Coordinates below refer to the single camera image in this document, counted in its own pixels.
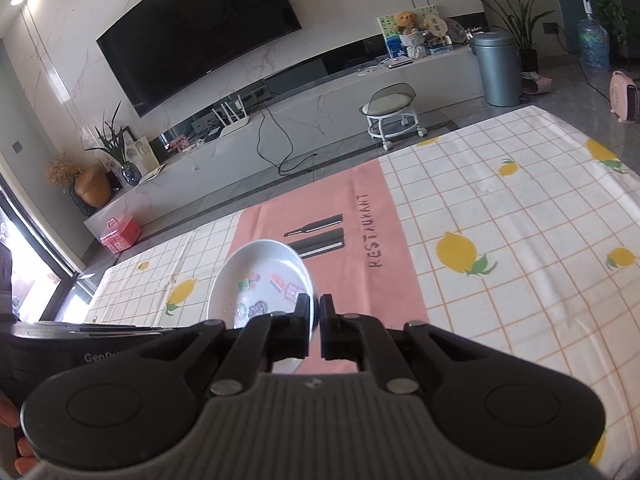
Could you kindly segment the person left hand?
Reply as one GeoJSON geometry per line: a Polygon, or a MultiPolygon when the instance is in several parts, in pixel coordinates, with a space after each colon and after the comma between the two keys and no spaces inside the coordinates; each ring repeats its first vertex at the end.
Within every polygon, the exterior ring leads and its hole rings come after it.
{"type": "Polygon", "coordinates": [[[24,476],[38,465],[39,460],[35,456],[29,440],[25,437],[17,437],[17,430],[21,428],[20,411],[3,392],[0,392],[0,403],[1,426],[12,430],[11,443],[13,444],[15,455],[13,466],[20,476],[24,476]]]}

